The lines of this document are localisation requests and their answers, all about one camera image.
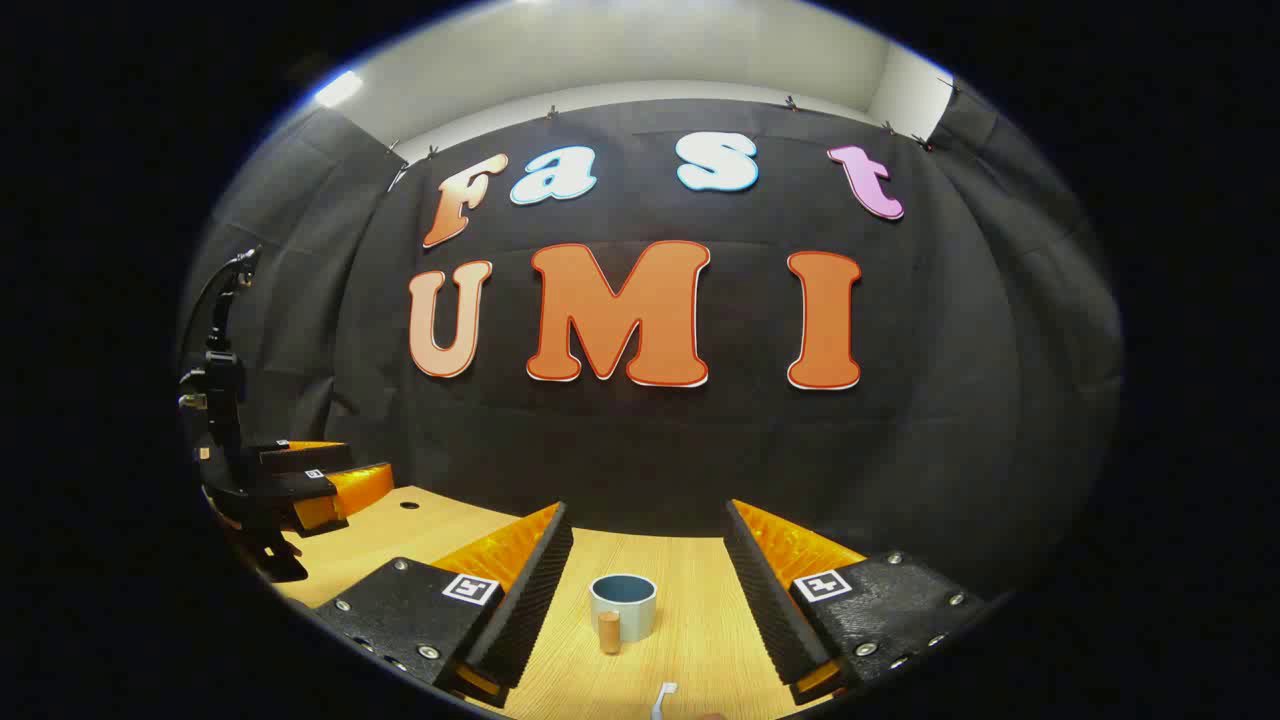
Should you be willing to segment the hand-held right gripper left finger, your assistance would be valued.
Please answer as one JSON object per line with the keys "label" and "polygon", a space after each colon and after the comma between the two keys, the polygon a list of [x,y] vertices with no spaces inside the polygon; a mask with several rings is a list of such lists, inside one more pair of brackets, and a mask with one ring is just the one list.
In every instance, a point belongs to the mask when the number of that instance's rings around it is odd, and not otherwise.
{"label": "hand-held right gripper left finger", "polygon": [[504,707],[573,546],[557,502],[433,562],[394,557],[321,603],[332,633],[420,685]]}

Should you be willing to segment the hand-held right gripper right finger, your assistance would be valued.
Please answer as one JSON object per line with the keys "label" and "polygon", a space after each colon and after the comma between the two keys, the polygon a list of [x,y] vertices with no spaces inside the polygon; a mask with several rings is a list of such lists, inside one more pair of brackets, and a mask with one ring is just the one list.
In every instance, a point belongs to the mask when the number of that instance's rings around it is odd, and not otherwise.
{"label": "hand-held right gripper right finger", "polygon": [[730,561],[797,705],[886,685],[987,612],[977,592],[911,553],[860,553],[740,500],[724,510]]}

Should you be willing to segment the pale blue cup wooden handle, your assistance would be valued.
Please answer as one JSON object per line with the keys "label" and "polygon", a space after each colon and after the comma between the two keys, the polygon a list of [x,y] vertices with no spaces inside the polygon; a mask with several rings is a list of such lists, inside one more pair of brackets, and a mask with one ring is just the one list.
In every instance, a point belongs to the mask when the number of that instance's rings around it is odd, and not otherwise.
{"label": "pale blue cup wooden handle", "polygon": [[646,639],[657,618],[657,583],[635,574],[598,577],[588,585],[591,628],[602,652],[617,655]]}

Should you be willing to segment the wooden desktop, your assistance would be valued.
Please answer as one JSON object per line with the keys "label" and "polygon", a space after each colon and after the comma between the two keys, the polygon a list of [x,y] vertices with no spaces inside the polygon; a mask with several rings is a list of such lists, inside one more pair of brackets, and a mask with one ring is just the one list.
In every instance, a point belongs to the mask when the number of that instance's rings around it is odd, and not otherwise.
{"label": "wooden desktop", "polygon": [[[394,557],[438,560],[512,523],[417,487],[393,489],[347,528],[285,538],[307,578],[276,585],[315,609]],[[657,583],[655,625],[616,656],[600,652],[588,585],[635,574]],[[516,720],[649,720],[664,682],[664,720],[778,720],[800,706],[778,679],[718,538],[575,529],[573,547],[521,683],[503,708]]]}

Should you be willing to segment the black backdrop cloth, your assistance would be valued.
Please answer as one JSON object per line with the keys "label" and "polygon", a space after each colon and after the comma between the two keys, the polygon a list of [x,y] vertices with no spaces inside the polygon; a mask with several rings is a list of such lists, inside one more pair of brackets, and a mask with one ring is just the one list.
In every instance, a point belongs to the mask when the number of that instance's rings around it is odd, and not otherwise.
{"label": "black backdrop cloth", "polygon": [[[623,368],[535,380],[534,256],[710,254],[691,389]],[[398,482],[580,528],[717,536],[731,498],[986,597],[1020,585],[1094,483],[1123,327],[1075,193],[956,96],[920,149],[858,120],[717,100],[611,104],[415,164],[335,111],[279,129],[212,210],[178,322],[261,247],[230,310],[255,439],[338,439]]]}

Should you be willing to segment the ceiling light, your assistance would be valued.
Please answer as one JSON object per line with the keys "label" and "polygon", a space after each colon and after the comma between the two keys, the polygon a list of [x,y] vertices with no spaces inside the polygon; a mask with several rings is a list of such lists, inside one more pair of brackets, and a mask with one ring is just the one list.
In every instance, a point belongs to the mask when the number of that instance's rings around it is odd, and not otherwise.
{"label": "ceiling light", "polygon": [[320,108],[333,109],[349,101],[362,87],[364,78],[358,72],[342,68],[324,78],[312,92],[311,100]]}

